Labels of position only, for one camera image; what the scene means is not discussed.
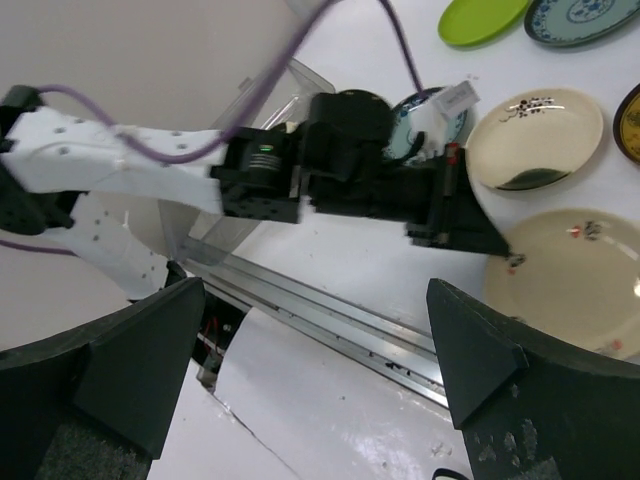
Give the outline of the cream plate with small motifs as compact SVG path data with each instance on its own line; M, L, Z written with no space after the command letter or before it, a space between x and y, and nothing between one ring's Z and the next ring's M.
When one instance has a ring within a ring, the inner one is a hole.
M639 353L639 227L592 209L529 217L489 258L484 301L580 348L626 360Z

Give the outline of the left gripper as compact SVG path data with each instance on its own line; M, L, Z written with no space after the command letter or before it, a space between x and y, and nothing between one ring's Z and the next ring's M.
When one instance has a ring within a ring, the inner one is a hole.
M471 186L466 150L449 143L415 165L388 160L394 126L389 104L371 92L321 93L301 126L299 158L306 195L317 213L416 220L405 225L415 246L507 257L511 247Z

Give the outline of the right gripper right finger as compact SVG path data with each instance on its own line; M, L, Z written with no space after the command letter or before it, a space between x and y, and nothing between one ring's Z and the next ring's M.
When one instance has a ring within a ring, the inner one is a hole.
M638 478L638 365L556 339L441 279L426 303L474 478Z

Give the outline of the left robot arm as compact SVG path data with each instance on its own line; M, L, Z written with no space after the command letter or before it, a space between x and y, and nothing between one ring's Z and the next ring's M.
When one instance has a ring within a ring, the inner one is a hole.
M1 102L1 228L45 237L91 263L131 301L183 278L98 201L124 193L209 214L295 224L317 213L401 222L417 246L505 257L510 247L470 186L465 152L408 167L383 156L393 114L362 90L319 93L295 127L134 130L64 115L18 85Z

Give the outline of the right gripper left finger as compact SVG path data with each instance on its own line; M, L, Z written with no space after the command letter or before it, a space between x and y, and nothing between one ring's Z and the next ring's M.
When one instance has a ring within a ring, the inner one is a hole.
M187 278L1 354L4 479L145 479L160 458L205 307Z

